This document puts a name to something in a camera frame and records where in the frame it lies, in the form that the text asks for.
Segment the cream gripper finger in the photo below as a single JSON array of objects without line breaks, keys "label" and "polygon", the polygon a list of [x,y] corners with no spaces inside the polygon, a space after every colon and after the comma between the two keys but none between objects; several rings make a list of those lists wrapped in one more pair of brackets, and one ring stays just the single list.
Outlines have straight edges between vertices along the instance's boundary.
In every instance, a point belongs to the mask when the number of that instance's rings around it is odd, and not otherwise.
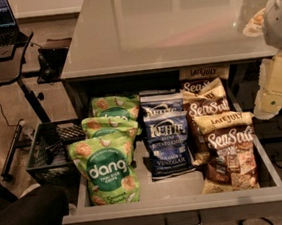
[{"label": "cream gripper finger", "polygon": [[274,118],[282,109],[282,96],[259,89],[255,97],[254,117],[259,120]]}]

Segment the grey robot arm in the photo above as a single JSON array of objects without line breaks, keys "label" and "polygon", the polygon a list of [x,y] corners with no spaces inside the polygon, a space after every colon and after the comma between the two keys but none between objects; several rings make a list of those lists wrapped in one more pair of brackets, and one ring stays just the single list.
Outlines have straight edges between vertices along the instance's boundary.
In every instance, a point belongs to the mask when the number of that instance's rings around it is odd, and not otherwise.
[{"label": "grey robot arm", "polygon": [[282,109],[282,0],[269,0],[265,6],[243,30],[248,37],[264,36],[265,43],[277,49],[272,59],[261,61],[253,109],[259,120],[271,119]]}]

